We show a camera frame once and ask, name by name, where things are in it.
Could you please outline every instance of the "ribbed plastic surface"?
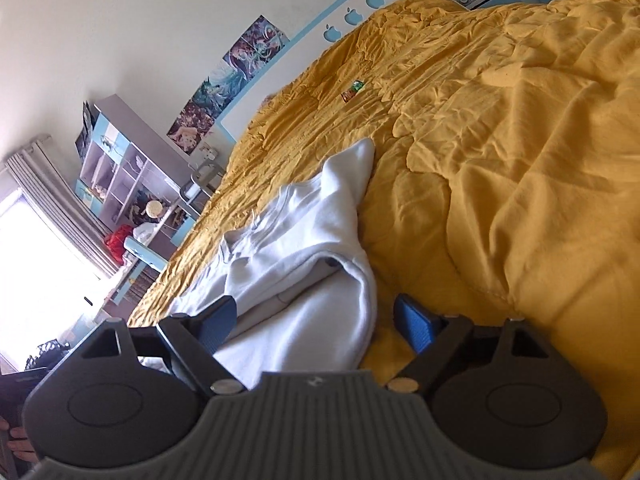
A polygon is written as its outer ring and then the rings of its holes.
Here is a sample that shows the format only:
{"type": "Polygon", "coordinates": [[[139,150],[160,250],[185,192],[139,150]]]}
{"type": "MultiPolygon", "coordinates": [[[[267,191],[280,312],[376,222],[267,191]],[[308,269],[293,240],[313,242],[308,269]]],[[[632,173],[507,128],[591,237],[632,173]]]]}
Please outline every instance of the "ribbed plastic surface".
{"type": "Polygon", "coordinates": [[[264,374],[212,400],[178,446],[117,471],[45,461],[32,480],[604,480],[587,460],[544,472],[481,462],[450,443],[424,402],[368,372],[264,374]]]}

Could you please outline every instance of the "metal screw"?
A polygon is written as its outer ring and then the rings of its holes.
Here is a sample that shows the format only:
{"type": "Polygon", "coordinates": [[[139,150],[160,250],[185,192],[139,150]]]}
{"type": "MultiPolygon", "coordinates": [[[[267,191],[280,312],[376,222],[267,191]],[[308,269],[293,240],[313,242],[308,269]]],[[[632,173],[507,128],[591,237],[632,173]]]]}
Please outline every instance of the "metal screw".
{"type": "Polygon", "coordinates": [[[418,391],[420,384],[409,377],[396,377],[386,384],[387,389],[397,394],[413,394],[418,391]]]}
{"type": "Polygon", "coordinates": [[[242,383],[236,379],[220,379],[211,385],[216,395],[236,395],[244,390],[242,383]]]}

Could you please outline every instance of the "bed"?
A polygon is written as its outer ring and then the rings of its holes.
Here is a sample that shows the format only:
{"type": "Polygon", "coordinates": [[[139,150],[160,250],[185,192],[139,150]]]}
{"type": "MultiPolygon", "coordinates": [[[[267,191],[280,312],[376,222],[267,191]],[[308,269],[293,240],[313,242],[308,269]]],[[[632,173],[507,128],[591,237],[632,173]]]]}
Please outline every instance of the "bed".
{"type": "Polygon", "coordinates": [[[379,313],[362,367],[385,381],[412,359],[392,325],[400,292],[480,324],[524,316],[604,399],[594,464],[622,478],[640,466],[639,4],[374,13],[255,116],[130,324],[161,319],[281,185],[370,137],[358,230],[379,313]]]}

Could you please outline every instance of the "white cloth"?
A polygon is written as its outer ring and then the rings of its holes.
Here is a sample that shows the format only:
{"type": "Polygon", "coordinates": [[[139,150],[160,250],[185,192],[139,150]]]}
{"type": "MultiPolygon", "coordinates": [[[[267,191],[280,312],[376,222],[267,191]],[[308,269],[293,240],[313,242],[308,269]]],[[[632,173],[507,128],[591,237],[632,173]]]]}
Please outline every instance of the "white cloth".
{"type": "Polygon", "coordinates": [[[149,238],[152,237],[154,231],[158,227],[157,224],[152,224],[151,222],[144,222],[140,224],[138,227],[133,229],[133,237],[136,241],[141,244],[146,244],[149,238]]]}
{"type": "Polygon", "coordinates": [[[238,326],[215,357],[247,387],[262,371],[357,367],[376,319],[376,285],[356,207],[373,165],[363,139],[321,173],[280,189],[258,218],[223,236],[218,254],[170,314],[194,316],[228,294],[238,326]]]}

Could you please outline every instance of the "grey curtain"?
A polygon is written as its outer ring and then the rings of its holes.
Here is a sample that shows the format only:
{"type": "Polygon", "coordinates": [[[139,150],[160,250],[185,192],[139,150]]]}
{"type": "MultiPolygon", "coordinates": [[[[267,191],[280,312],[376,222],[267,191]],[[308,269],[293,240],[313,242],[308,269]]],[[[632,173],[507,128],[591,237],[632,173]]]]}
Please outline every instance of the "grey curtain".
{"type": "Polygon", "coordinates": [[[46,155],[44,139],[38,139],[6,161],[34,209],[48,220],[98,273],[113,276],[118,264],[103,240],[110,232],[74,194],[46,155]]]}

